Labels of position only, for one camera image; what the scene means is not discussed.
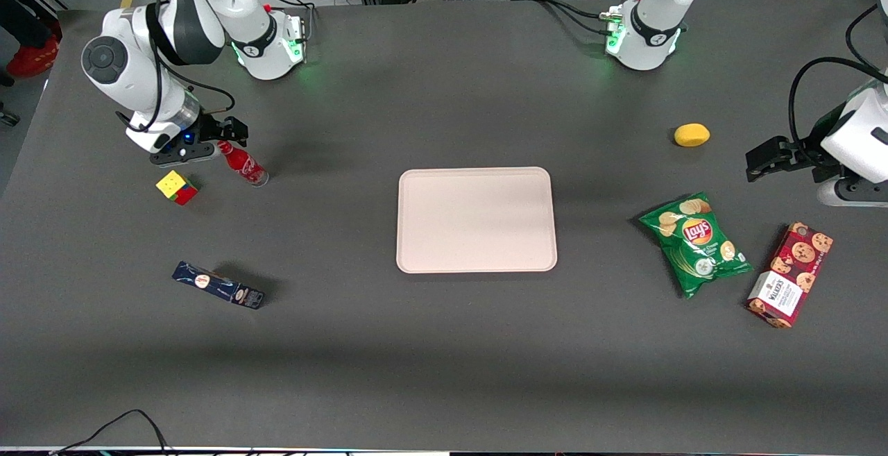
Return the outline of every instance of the lay's chip bag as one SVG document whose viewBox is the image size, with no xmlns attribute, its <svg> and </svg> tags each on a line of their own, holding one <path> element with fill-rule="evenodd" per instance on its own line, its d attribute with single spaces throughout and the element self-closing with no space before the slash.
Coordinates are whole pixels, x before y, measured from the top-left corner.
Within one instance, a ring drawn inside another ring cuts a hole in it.
<svg viewBox="0 0 888 456">
<path fill-rule="evenodd" d="M 704 193 L 647 213 L 641 222 L 656 232 L 685 298 L 697 294 L 705 282 L 752 270 L 722 232 Z"/>
</svg>

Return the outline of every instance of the soda bottle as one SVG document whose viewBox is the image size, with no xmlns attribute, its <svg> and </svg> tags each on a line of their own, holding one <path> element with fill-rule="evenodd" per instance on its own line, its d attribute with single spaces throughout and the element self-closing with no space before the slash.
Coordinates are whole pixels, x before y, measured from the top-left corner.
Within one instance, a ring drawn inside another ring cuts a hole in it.
<svg viewBox="0 0 888 456">
<path fill-rule="evenodd" d="M 247 151 L 236 149 L 225 140 L 219 140 L 216 145 L 225 156 L 225 161 L 228 161 L 228 167 L 237 171 L 237 174 L 250 182 L 251 186 L 262 187 L 268 183 L 268 172 Z"/>
</svg>

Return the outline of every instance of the yellow lemon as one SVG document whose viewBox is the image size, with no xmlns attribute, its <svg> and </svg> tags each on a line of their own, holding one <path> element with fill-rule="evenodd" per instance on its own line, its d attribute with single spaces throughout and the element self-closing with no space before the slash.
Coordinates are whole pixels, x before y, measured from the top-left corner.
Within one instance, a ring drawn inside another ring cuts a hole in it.
<svg viewBox="0 0 888 456">
<path fill-rule="evenodd" d="M 675 143 L 682 147 L 701 146 L 710 139 L 710 131 L 699 123 L 683 124 L 675 130 Z"/>
</svg>

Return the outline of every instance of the navy box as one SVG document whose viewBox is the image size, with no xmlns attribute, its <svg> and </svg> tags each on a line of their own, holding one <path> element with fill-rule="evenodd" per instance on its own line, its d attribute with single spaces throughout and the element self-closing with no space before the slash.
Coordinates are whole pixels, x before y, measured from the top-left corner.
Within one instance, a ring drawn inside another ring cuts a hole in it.
<svg viewBox="0 0 888 456">
<path fill-rule="evenodd" d="M 172 278 L 178 282 L 184 282 L 186 285 L 203 289 L 208 294 L 216 295 L 222 300 L 230 301 L 241 307 L 259 308 L 262 299 L 266 297 L 266 294 L 258 289 L 242 285 L 240 282 L 232 281 L 218 273 L 201 269 L 187 261 L 178 263 L 176 271 L 172 273 Z"/>
</svg>

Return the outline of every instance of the cookie box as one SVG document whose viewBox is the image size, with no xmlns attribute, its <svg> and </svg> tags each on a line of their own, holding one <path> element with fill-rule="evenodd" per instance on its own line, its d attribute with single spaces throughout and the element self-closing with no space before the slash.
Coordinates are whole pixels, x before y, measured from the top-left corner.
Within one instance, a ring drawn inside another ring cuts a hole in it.
<svg viewBox="0 0 888 456">
<path fill-rule="evenodd" d="M 253 289 L 240 282 L 232 281 L 228 277 L 220 276 L 218 273 L 201 269 L 191 265 L 186 261 L 180 261 L 176 267 L 176 271 L 172 273 L 172 278 L 178 282 L 186 283 L 186 285 L 203 289 L 208 294 L 222 298 L 222 300 L 240 305 L 241 307 L 259 308 L 262 299 L 266 297 L 258 289 Z"/>
<path fill-rule="evenodd" d="M 791 328 L 832 244 L 831 237 L 801 222 L 790 225 L 746 307 L 775 328 Z"/>
</svg>

